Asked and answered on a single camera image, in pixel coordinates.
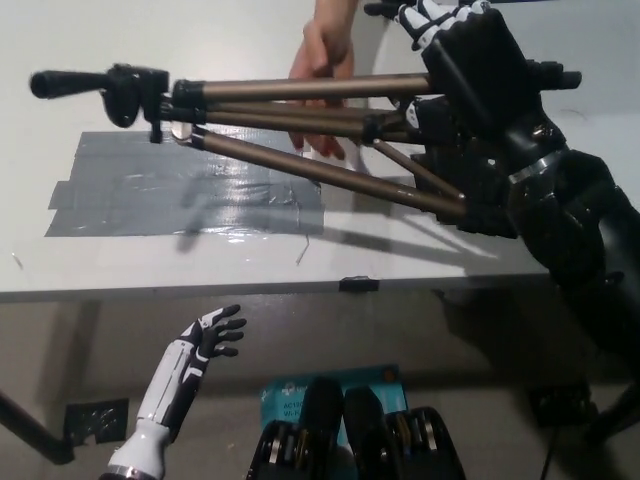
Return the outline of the person bare hand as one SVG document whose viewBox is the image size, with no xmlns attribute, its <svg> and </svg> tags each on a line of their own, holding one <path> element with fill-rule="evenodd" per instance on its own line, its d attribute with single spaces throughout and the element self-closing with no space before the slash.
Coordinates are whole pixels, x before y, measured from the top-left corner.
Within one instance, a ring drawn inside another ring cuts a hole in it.
<svg viewBox="0 0 640 480">
<path fill-rule="evenodd" d="M 351 38 L 355 13 L 317 9 L 303 29 L 303 39 L 294 58 L 291 79 L 349 79 L 354 74 L 354 49 Z M 305 144 L 322 157 L 345 159 L 344 148 L 335 136 L 290 132 L 295 149 Z"/>
</svg>

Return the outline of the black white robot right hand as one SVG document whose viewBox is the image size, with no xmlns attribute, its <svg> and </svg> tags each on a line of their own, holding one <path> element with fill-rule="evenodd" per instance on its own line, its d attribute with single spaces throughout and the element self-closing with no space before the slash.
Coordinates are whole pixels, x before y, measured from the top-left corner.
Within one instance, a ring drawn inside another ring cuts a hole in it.
<svg viewBox="0 0 640 480">
<path fill-rule="evenodd" d="M 451 7 L 435 1 L 377 1 L 366 4 L 365 11 L 404 29 L 433 88 L 508 174 L 567 151 L 563 133 L 543 109 L 529 62 L 489 2 Z"/>
</svg>

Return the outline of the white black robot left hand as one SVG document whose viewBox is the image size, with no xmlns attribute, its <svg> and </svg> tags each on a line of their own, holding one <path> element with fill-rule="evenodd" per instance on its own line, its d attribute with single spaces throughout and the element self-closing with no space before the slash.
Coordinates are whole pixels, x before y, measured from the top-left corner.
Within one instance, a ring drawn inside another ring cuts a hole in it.
<svg viewBox="0 0 640 480">
<path fill-rule="evenodd" d="M 147 387 L 134 432 L 112 454 L 103 479 L 162 479 L 166 449 L 176 440 L 211 359 L 234 357 L 230 342 L 244 337 L 240 306 L 194 320 L 170 342 Z"/>
</svg>

